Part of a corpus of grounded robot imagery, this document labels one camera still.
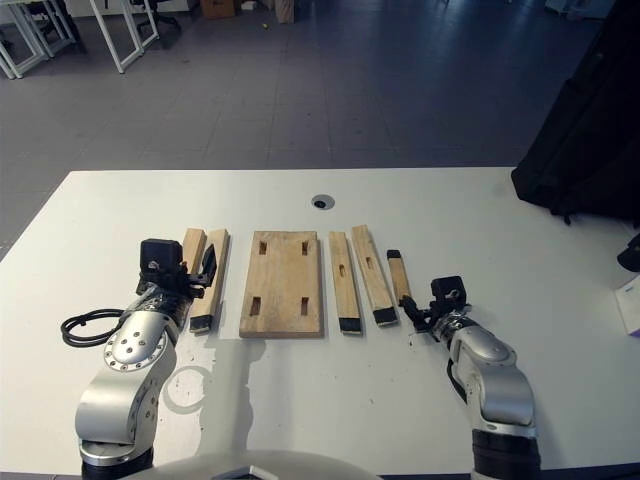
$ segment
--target cardboard box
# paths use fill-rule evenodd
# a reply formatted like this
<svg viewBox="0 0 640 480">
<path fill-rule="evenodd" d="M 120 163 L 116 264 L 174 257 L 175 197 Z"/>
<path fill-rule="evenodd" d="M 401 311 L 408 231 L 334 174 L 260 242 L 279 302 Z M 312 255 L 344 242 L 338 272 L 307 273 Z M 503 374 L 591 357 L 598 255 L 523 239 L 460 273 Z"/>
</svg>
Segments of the cardboard box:
<svg viewBox="0 0 640 480">
<path fill-rule="evenodd" d="M 276 18 L 278 23 L 293 23 L 294 0 L 276 0 Z"/>
<path fill-rule="evenodd" d="M 200 8 L 205 18 L 228 18 L 236 16 L 234 0 L 200 0 Z"/>
</svg>

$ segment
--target wooden panel with slots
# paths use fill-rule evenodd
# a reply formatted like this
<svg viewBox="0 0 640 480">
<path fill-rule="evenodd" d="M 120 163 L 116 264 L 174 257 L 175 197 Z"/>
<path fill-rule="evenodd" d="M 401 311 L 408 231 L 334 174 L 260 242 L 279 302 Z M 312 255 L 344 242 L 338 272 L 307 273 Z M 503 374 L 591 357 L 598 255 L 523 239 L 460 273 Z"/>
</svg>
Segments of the wooden panel with slots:
<svg viewBox="0 0 640 480">
<path fill-rule="evenodd" d="M 371 310 L 378 326 L 397 322 L 393 300 L 384 279 L 376 246 L 366 225 L 351 229 L 351 239 L 356 251 L 356 258 L 367 290 Z"/>
<path fill-rule="evenodd" d="M 193 301 L 189 323 L 189 331 L 193 333 L 208 332 L 213 322 L 216 321 L 214 316 L 220 304 L 220 295 L 222 295 L 222 284 L 227 265 L 229 233 L 224 228 L 209 232 L 205 251 L 209 248 L 209 245 L 213 245 L 216 255 L 216 274 L 213 277 L 211 286 L 205 290 L 204 297 L 196 298 Z"/>
<path fill-rule="evenodd" d="M 316 232 L 254 232 L 241 337 L 322 336 L 318 249 Z"/>
<path fill-rule="evenodd" d="M 329 232 L 329 250 L 340 330 L 346 334 L 360 334 L 360 307 L 349 256 L 349 244 L 344 232 Z"/>
</svg>

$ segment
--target black cable connector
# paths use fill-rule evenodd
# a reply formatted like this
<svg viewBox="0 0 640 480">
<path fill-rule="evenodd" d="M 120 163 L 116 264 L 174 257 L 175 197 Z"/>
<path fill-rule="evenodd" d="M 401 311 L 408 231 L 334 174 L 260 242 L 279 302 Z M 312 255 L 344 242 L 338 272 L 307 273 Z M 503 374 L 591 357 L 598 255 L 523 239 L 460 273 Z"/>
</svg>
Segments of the black cable connector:
<svg viewBox="0 0 640 480">
<path fill-rule="evenodd" d="M 125 318 L 120 318 L 114 328 L 99 335 L 79 337 L 78 335 L 73 335 L 71 333 L 71 330 L 73 330 L 78 325 L 81 327 L 85 327 L 87 325 L 87 322 L 98 320 L 100 318 L 121 317 L 123 313 L 124 310 L 119 310 L 117 308 L 102 308 L 100 310 L 93 310 L 91 312 L 85 313 L 84 315 L 71 317 L 62 322 L 62 325 L 60 325 L 60 331 L 62 332 L 62 341 L 67 345 L 75 348 L 87 348 L 102 345 L 103 343 L 107 342 L 111 335 L 120 330 L 120 327 L 122 327 L 124 321 L 126 320 Z"/>
</svg>

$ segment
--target desk leg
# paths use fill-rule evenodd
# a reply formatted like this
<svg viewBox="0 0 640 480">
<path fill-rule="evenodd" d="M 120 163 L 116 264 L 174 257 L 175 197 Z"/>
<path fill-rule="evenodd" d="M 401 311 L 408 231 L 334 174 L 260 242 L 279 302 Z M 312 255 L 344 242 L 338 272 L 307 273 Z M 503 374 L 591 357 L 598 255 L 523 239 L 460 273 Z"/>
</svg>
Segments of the desk leg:
<svg viewBox="0 0 640 480">
<path fill-rule="evenodd" d="M 42 46 L 43 51 L 49 56 L 49 58 L 53 58 L 53 51 L 49 47 L 49 42 L 44 38 L 44 34 L 42 30 L 36 25 L 36 22 L 33 20 L 33 15 L 29 12 L 29 9 L 24 5 L 17 5 L 17 10 L 21 13 L 22 18 L 24 18 L 25 23 L 27 24 L 29 30 L 33 32 L 36 36 L 36 40 Z"/>
<path fill-rule="evenodd" d="M 35 67 L 40 62 L 48 60 L 48 57 L 45 54 L 44 49 L 42 48 L 42 45 L 36 38 L 35 34 L 33 33 L 33 31 L 31 31 L 29 24 L 23 17 L 23 12 L 16 5 L 7 5 L 6 7 L 7 12 L 9 13 L 9 17 L 16 25 L 18 32 L 20 32 L 20 35 L 29 47 L 29 50 L 31 50 L 32 55 L 31 57 L 16 65 L 16 63 L 11 58 L 11 55 L 9 55 L 9 52 L 7 52 L 7 50 L 1 45 L 0 52 L 4 57 L 6 65 L 11 69 L 14 75 L 18 78 L 22 78 L 22 74 L 24 72 Z"/>
<path fill-rule="evenodd" d="M 76 37 L 69 28 L 69 24 L 62 15 L 57 3 L 55 1 L 51 2 L 50 0 L 43 0 L 42 4 L 44 5 L 45 10 L 47 10 L 47 15 L 49 16 L 51 23 L 53 23 L 59 38 L 58 41 L 50 45 L 51 50 L 55 53 L 67 45 L 76 43 Z"/>
<path fill-rule="evenodd" d="M 96 20 L 98 20 L 100 30 L 102 30 L 102 36 L 104 37 L 105 42 L 107 42 L 107 47 L 109 47 L 109 52 L 113 57 L 113 62 L 116 64 L 118 71 L 120 73 L 124 73 L 124 68 L 122 68 L 122 64 L 120 63 L 118 52 L 116 52 L 116 47 L 113 45 L 113 40 L 111 40 L 111 35 L 109 34 L 109 30 L 107 30 L 107 25 L 104 23 L 104 18 L 102 18 L 102 14 L 100 13 L 100 10 L 98 10 L 96 0 L 89 0 L 89 3 L 93 9 L 93 14 L 96 16 Z"/>
<path fill-rule="evenodd" d="M 9 80 L 13 80 L 18 75 L 15 71 L 13 60 L 11 59 L 9 52 L 4 48 L 4 45 L 2 45 L 2 42 L 0 42 L 0 68 L 2 68 Z"/>
<path fill-rule="evenodd" d="M 145 48 L 151 42 L 160 38 L 160 34 L 158 33 L 158 26 L 156 25 L 156 21 L 153 18 L 153 13 L 151 12 L 151 7 L 149 6 L 149 0 L 144 0 L 144 8 L 147 12 L 147 17 L 149 17 L 149 25 L 151 25 L 151 35 L 142 42 L 142 48 Z"/>
<path fill-rule="evenodd" d="M 102 30 L 102 35 L 104 36 L 105 41 L 107 42 L 107 47 L 109 47 L 109 52 L 111 52 L 111 56 L 113 57 L 113 62 L 116 64 L 116 68 L 120 73 L 124 73 L 124 69 L 131 65 L 135 60 L 137 60 L 143 53 L 144 49 L 142 46 L 142 42 L 140 41 L 140 36 L 136 30 L 136 25 L 133 21 L 133 15 L 131 14 L 131 7 L 129 5 L 128 0 L 120 0 L 120 4 L 122 5 L 122 14 L 124 16 L 124 21 L 127 24 L 127 28 L 129 29 L 129 34 L 131 35 L 131 40 L 135 46 L 133 52 L 131 52 L 127 57 L 123 60 L 120 60 L 118 57 L 118 52 L 116 51 L 115 46 L 113 45 L 113 40 L 111 40 L 111 35 L 109 34 L 109 30 L 107 29 L 107 25 L 104 23 L 104 19 L 102 18 L 102 14 L 100 10 L 98 10 L 98 6 L 96 5 L 96 0 L 89 0 L 91 4 L 91 8 L 93 9 L 93 14 L 96 16 L 96 20 L 98 20 L 98 25 L 100 25 L 100 30 Z M 152 35 L 153 40 L 157 38 L 157 30 L 153 28 L 155 32 L 155 37 Z M 151 43 L 150 41 L 145 40 L 145 45 Z"/>
</svg>

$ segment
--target wooden board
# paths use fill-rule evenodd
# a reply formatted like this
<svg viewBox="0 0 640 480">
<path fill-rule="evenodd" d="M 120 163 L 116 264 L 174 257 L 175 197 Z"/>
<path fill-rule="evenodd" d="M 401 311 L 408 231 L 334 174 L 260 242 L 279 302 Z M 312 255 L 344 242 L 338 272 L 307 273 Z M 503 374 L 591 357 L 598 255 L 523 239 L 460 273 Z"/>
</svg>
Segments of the wooden board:
<svg viewBox="0 0 640 480">
<path fill-rule="evenodd" d="M 360 307 L 349 256 L 349 244 L 344 232 L 329 232 L 329 251 L 340 331 L 345 334 L 361 334 Z"/>
<path fill-rule="evenodd" d="M 198 273 L 207 236 L 199 228 L 187 228 L 182 241 L 182 261 L 187 262 L 187 273 Z"/>
<path fill-rule="evenodd" d="M 402 297 L 411 296 L 409 289 L 409 279 L 407 271 L 404 268 L 404 260 L 398 250 L 387 250 L 387 260 L 389 261 L 389 270 L 391 271 L 391 283 L 393 284 L 393 292 L 396 294 L 398 306 L 402 306 Z"/>
<path fill-rule="evenodd" d="M 229 246 L 229 233 L 225 230 L 213 230 L 207 235 L 204 250 L 213 245 L 216 254 L 216 274 L 213 283 L 204 292 L 204 297 L 196 298 L 191 306 L 191 320 L 189 331 L 193 333 L 208 332 L 216 321 L 215 315 L 220 304 L 224 272 L 227 265 L 227 249 Z"/>
<path fill-rule="evenodd" d="M 351 236 L 376 323 L 378 326 L 384 326 L 397 322 L 398 317 L 393 308 L 391 293 L 380 268 L 376 246 L 369 229 L 366 225 L 353 227 Z"/>
<path fill-rule="evenodd" d="M 322 336 L 316 232 L 255 232 L 245 287 L 241 337 Z"/>
</svg>

